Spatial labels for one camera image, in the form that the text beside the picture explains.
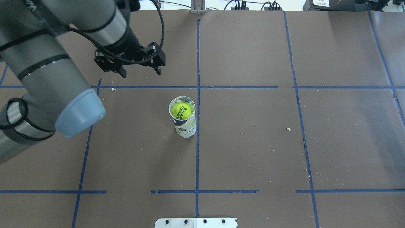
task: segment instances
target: robotic arm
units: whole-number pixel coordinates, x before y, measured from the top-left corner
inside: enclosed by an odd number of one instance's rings
[[[27,90],[0,109],[0,164],[56,131],[73,137],[105,115],[96,92],[56,36],[74,31],[90,39],[103,71],[126,77],[122,65],[140,64],[160,74],[164,24],[153,2],[162,41],[143,47],[128,25],[139,0],[0,0],[0,56]]]

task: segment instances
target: vertical blue line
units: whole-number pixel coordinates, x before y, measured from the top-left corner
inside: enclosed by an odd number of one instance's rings
[[[196,146],[196,218],[198,212],[200,178],[200,19],[197,20],[197,146]]]
[[[308,170],[308,177],[309,177],[309,186],[310,186],[310,188],[311,188],[313,214],[314,214],[314,217],[315,217],[315,225],[316,225],[316,228],[319,228],[318,212],[317,212],[317,209],[316,209],[316,202],[315,202],[315,193],[314,193],[314,191],[313,191],[311,164],[309,163],[307,139],[306,139],[306,137],[305,137],[304,122],[303,122],[303,117],[302,117],[302,112],[301,112],[301,104],[300,104],[300,99],[299,99],[299,94],[298,94],[298,88],[297,88],[297,79],[296,79],[296,76],[295,76],[294,65],[293,65],[293,63],[292,63],[292,51],[291,51],[290,34],[289,34],[289,32],[288,32],[287,16],[286,16],[286,12],[285,12],[285,11],[283,11],[283,13],[284,13],[284,23],[286,24],[287,43],[288,43],[288,51],[289,51],[289,53],[290,53],[291,70],[292,70],[292,74],[293,74],[293,76],[294,76],[295,96],[296,96],[296,99],[297,99],[298,114],[299,114],[299,116],[300,116],[301,131],[302,131],[302,135],[303,135],[303,139],[304,139],[305,156],[306,156],[306,158],[307,158],[307,170]]]
[[[3,84],[3,80],[4,80],[4,77],[6,76],[7,68],[8,68],[8,65],[6,64],[6,67],[4,68],[4,71],[3,71],[3,75],[1,76],[1,79],[0,79],[0,86]]]
[[[101,79],[98,81],[97,95],[100,93],[100,85],[101,85]],[[81,189],[82,189],[82,186],[83,186],[84,172],[85,172],[85,170],[86,170],[87,156],[88,156],[88,154],[89,154],[90,138],[91,138],[91,136],[92,136],[92,132],[93,132],[93,125],[90,126],[89,135],[88,135],[88,137],[87,137],[87,145],[86,145],[86,151],[85,151],[85,153],[84,153],[83,167],[81,168],[81,175],[80,175],[80,182],[79,182],[79,190],[78,190],[78,192],[77,192],[75,212],[74,212],[74,214],[73,214],[73,221],[72,221],[72,228],[75,228],[75,226],[76,226],[77,211],[78,211],[78,209],[79,209],[80,196],[81,196]]]
[[[395,88],[393,88],[394,85],[392,83],[391,75],[390,75],[390,72],[388,71],[388,67],[387,67],[387,63],[385,62],[384,55],[382,54],[381,47],[380,47],[380,44],[378,42],[377,34],[375,33],[374,23],[373,23],[373,19],[371,17],[370,11],[368,11],[368,13],[369,13],[371,29],[373,31],[374,39],[375,39],[375,42],[376,42],[377,47],[378,47],[378,52],[380,53],[381,60],[382,60],[382,63],[384,65],[385,72],[387,73],[387,77],[388,77],[388,80],[390,82],[390,86],[392,87],[392,92],[394,93],[394,96],[395,96],[395,102],[396,102],[396,106],[397,106],[398,111],[399,111],[399,115],[401,116],[402,125],[405,127],[405,118],[404,118],[404,115],[403,115],[403,112],[402,112],[402,109],[401,109],[401,105],[399,104],[398,97],[396,96]]]

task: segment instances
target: tennis ball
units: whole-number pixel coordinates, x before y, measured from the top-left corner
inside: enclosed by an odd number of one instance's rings
[[[185,101],[178,102],[172,108],[172,115],[176,119],[185,120],[193,114],[193,106]]]

